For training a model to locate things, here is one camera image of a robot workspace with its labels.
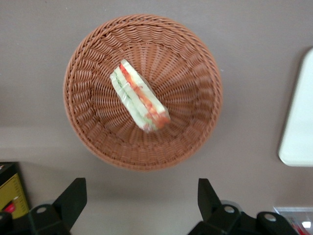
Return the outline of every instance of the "red object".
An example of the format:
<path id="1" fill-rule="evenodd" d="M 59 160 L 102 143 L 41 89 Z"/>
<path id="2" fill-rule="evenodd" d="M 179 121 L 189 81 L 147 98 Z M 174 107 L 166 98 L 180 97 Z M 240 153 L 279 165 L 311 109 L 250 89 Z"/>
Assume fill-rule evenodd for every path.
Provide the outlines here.
<path id="1" fill-rule="evenodd" d="M 10 202 L 4 209 L 5 212 L 13 213 L 15 211 L 15 205 L 13 202 Z"/>

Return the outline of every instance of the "plastic-wrapped sandwich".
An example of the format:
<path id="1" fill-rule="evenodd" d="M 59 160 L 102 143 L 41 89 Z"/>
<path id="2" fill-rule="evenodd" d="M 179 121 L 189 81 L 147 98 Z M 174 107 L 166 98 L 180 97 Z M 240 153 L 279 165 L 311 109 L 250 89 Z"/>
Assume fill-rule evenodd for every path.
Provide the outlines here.
<path id="1" fill-rule="evenodd" d="M 156 98 L 144 78 L 123 59 L 110 75 L 112 85 L 137 126 L 145 132 L 170 122 L 167 108 Z"/>

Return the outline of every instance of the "gray table surface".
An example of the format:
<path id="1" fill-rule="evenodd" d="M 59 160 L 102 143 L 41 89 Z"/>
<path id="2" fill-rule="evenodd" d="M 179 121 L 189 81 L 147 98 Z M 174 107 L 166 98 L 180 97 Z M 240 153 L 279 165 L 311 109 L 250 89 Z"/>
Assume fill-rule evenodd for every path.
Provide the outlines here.
<path id="1" fill-rule="evenodd" d="M 187 234 L 201 219 L 198 178 L 249 215 L 313 207 L 313 170 L 277 150 L 297 71 L 313 46 L 311 0 L 2 0 L 0 159 L 20 161 L 33 205 L 86 177 L 88 204 L 75 235 Z M 132 172 L 83 146 L 63 105 L 67 63 L 100 24 L 134 13 L 178 21 L 209 47 L 224 105 L 210 140 L 174 168 Z"/>

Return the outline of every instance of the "yellow object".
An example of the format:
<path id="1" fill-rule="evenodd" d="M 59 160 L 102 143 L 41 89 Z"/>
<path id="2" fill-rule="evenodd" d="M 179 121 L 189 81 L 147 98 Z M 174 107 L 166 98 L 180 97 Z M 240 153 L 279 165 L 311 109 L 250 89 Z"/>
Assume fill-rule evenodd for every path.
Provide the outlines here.
<path id="1" fill-rule="evenodd" d="M 19 175 L 14 174 L 9 180 L 0 186 L 0 210 L 12 208 L 13 219 L 28 213 L 29 207 L 21 185 Z"/>

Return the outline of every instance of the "metal screw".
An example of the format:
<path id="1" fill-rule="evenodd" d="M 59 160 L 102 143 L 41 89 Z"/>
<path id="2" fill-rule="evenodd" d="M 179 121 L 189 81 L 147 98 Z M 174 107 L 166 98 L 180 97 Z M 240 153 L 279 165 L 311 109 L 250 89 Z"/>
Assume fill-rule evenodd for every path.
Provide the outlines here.
<path id="1" fill-rule="evenodd" d="M 265 219 L 267 219 L 270 222 L 275 222 L 276 221 L 276 217 L 272 214 L 265 214 L 264 215 Z"/>
<path id="2" fill-rule="evenodd" d="M 230 207 L 230 206 L 225 206 L 225 207 L 224 207 L 224 210 L 225 210 L 227 213 L 234 213 L 234 212 L 235 212 L 235 209 L 233 209 L 233 208 Z"/>
<path id="3" fill-rule="evenodd" d="M 42 212 L 45 212 L 47 209 L 46 209 L 46 207 L 40 207 L 39 209 L 37 209 L 37 214 L 39 214 L 39 213 L 42 213 Z"/>

